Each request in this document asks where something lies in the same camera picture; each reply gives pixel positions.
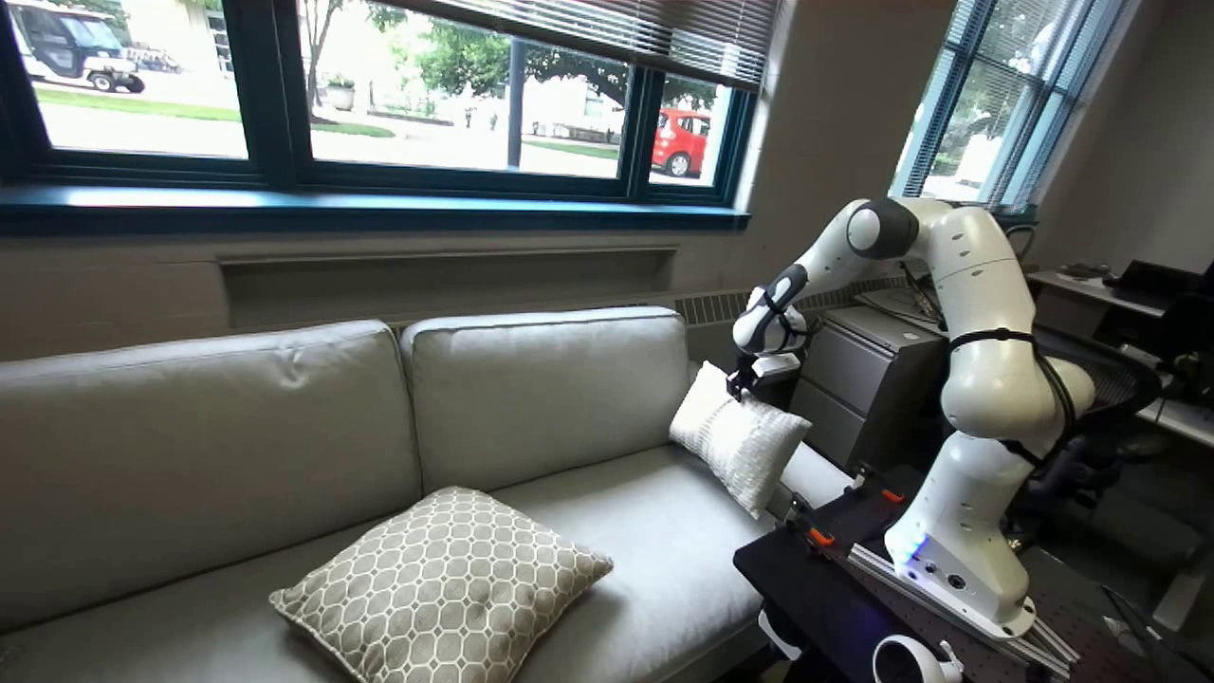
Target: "red vehicle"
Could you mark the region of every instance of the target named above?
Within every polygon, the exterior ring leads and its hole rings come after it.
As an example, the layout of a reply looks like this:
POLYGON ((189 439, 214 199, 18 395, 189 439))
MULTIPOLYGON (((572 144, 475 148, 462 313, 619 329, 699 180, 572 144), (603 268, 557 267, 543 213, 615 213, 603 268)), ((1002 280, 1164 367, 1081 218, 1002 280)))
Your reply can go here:
POLYGON ((661 107, 649 167, 675 180, 699 180, 706 167, 709 120, 713 117, 700 109, 661 107))

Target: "couch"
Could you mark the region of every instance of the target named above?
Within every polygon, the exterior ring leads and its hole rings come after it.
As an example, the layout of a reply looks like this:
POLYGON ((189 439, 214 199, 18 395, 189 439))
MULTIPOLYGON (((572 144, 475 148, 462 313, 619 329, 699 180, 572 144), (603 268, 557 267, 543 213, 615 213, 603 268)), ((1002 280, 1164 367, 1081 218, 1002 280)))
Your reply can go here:
POLYGON ((615 562, 521 679, 718 679, 762 644, 733 552, 767 525, 666 444, 687 384, 666 308, 0 366, 0 679, 346 679, 266 596, 440 487, 615 562))

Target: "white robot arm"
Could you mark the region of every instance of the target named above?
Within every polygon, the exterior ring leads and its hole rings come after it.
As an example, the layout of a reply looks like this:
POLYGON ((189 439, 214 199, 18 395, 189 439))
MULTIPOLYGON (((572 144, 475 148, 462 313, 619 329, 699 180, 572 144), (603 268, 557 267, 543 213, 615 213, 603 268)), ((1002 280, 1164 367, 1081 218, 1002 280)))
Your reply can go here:
POLYGON ((746 395, 760 357, 803 344, 803 320, 794 313, 799 296, 834 291, 878 258, 919 258, 933 279, 947 328, 942 409, 957 428, 882 535, 892 575, 978 634, 1020 638, 1035 628, 1035 609, 1002 516, 1097 390, 1081 367, 1035 349, 1035 308, 988 213, 849 201, 786 275, 751 291, 733 328, 741 367, 727 390, 746 395))

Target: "window frame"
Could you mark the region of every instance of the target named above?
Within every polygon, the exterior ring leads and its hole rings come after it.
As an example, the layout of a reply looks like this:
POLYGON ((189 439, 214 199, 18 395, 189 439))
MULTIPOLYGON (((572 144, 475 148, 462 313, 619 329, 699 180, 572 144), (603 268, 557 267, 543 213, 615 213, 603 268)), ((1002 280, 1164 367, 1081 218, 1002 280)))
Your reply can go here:
POLYGON ((550 201, 553 208, 567 204, 572 224, 581 222, 603 224, 609 208, 636 208, 633 218, 649 218, 649 222, 661 222, 661 213, 666 213, 675 218, 675 224, 689 222, 700 228, 746 224, 746 218, 735 208, 735 195, 741 195, 741 172, 746 157, 760 88, 733 88, 727 120, 719 120, 719 157, 706 185, 649 184, 657 109, 661 109, 661 90, 666 71, 657 71, 641 61, 631 61, 633 88, 625 101, 619 180, 328 162, 312 157, 297 0, 278 0, 278 3, 223 0, 223 21, 226 21, 247 160, 189 160, 189 157, 158 160, 158 157, 50 148, 34 82, 25 79, 13 31, 3 15, 0 21, 0 90, 10 98, 10 107, 0 107, 0 208, 31 208, 42 201, 58 201, 72 185, 113 185, 113 189, 147 185, 147 189, 182 189, 182 195, 247 189, 247 195, 271 195, 285 204, 293 204, 293 195, 346 199, 346 201, 364 195, 364 199, 386 199, 386 204, 399 204, 399 208, 416 204, 416 213, 428 222, 452 213, 452 224, 467 224, 467 218, 453 218, 467 204, 467 199, 498 201, 500 213, 508 213, 513 204, 521 204, 521 213, 529 213, 526 204, 536 201, 550 201))
POLYGON ((1092 88, 1092 71, 1110 52, 1110 43, 1124 31, 1128 15, 1134 15, 1136 0, 1069 0, 1031 71, 982 52, 995 3, 999 0, 957 3, 957 15, 942 43, 942 57, 905 133, 892 195, 919 199, 926 189, 964 82, 972 67, 982 65, 1011 76, 1028 90, 1028 107, 1016 107, 1016 115, 1010 117, 978 199, 942 201, 982 204, 1002 222, 1031 224, 1050 167, 1062 160, 1062 138, 1078 120, 1078 109, 1092 88))

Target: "grass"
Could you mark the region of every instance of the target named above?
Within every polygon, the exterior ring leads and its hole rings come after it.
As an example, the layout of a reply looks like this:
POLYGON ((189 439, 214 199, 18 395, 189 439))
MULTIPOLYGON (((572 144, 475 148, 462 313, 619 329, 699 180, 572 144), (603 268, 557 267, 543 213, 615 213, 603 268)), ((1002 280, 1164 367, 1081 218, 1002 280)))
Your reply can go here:
POLYGON ((442 117, 426 117, 426 115, 410 115, 410 109, 370 109, 370 117, 394 117, 394 120, 452 129, 452 120, 442 120, 442 117))
MULTIPOLYGON (((187 117, 187 120, 240 120, 240 109, 223 109, 223 107, 163 101, 142 95, 61 90, 61 88, 36 88, 36 107, 75 107, 75 109, 187 117)), ((389 138, 389 129, 364 124, 364 120, 313 120, 313 129, 346 133, 346 138, 389 138)))
POLYGON ((581 144, 581 142, 526 142, 529 148, 550 148, 550 152, 572 152, 572 157, 596 157, 596 160, 619 160, 619 144, 581 144))

